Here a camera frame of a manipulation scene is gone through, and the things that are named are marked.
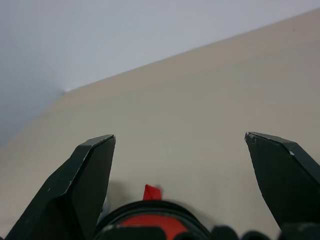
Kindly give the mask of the black and red paddle case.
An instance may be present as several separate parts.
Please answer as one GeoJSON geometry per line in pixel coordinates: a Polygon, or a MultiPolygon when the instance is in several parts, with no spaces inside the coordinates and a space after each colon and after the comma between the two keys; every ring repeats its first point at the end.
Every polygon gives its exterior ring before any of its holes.
{"type": "Polygon", "coordinates": [[[212,234],[189,210],[163,200],[162,191],[147,184],[142,200],[101,218],[94,240],[212,240],[212,234]]]}

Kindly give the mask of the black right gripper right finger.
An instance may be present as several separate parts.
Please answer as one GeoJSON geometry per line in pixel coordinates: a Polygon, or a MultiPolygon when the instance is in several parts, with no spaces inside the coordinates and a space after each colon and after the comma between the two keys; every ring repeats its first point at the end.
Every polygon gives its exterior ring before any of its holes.
{"type": "Polygon", "coordinates": [[[296,142],[245,134],[262,197],[279,227],[320,224],[320,165],[296,142]]]}

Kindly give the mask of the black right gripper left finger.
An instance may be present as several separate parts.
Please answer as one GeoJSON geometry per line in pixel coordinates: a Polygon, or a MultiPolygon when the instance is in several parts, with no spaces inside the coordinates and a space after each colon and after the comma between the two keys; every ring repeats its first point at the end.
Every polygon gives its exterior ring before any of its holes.
{"type": "Polygon", "coordinates": [[[93,240],[107,195],[116,137],[78,145],[41,186],[4,240],[93,240]]]}

